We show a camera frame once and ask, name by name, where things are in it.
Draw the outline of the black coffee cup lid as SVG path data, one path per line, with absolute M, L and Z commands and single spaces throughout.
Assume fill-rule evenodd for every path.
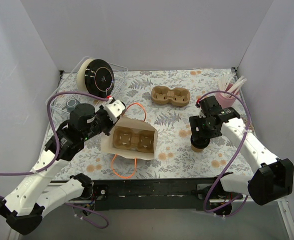
M 209 145 L 210 139 L 209 138 L 200 138 L 198 140 L 193 140 L 193 137 L 191 137 L 191 144 L 196 146 L 202 146 L 202 145 Z

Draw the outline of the brown pulp cup tray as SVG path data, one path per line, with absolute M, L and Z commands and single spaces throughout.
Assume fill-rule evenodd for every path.
M 128 127 L 117 127 L 113 134 L 113 147 L 121 150 L 137 151 L 142 153 L 154 152 L 154 132 Z

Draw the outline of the brown paper coffee cup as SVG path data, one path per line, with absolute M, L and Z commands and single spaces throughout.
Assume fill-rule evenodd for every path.
M 194 151 L 194 152 L 196 152 L 196 153 L 200 153 L 200 152 L 202 152 L 205 148 L 207 148 L 208 147 L 208 145 L 200 145 L 200 146 L 198 146 L 198 145 L 193 145 L 193 144 L 191 144 L 191 149 Z

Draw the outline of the kraft paper takeout bag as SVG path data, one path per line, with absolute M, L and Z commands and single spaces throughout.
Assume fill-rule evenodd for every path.
M 112 154 L 110 162 L 112 172 L 119 178 L 131 178 L 137 169 L 137 160 L 150 161 L 155 159 L 158 131 L 151 124 L 146 122 L 147 113 L 145 108 L 137 102 L 129 106 L 139 106 L 144 112 L 142 120 L 132 119 L 122 115 L 115 124 L 109 136 L 101 136 L 100 150 L 106 154 Z M 116 157 L 121 156 L 134 160 L 133 172 L 128 175 L 120 175 L 114 169 Z

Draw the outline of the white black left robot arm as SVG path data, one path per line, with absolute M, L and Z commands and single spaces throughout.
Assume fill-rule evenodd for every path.
M 110 134 L 125 108 L 116 100 L 101 105 L 98 110 L 91 104 L 81 103 L 71 111 L 69 119 L 60 124 L 56 135 L 46 143 L 30 175 L 6 197 L 0 197 L 0 215 L 13 230 L 28 235 L 55 208 L 72 199 L 92 197 L 93 182 L 83 173 L 71 176 L 68 182 L 50 192 L 43 191 L 84 148 L 87 140 L 101 133 Z

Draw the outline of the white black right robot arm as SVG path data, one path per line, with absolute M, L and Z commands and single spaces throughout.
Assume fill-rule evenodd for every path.
M 191 148 L 195 152 L 204 150 L 210 140 L 225 136 L 242 154 L 251 170 L 252 177 L 222 173 L 216 177 L 207 195 L 219 199 L 231 192 L 251 197 L 260 206 L 290 195 L 293 186 L 293 163 L 280 159 L 270 152 L 256 136 L 246 128 L 239 113 L 232 107 L 222 108 L 214 96 L 198 100 L 196 106 L 203 116 L 191 116 Z

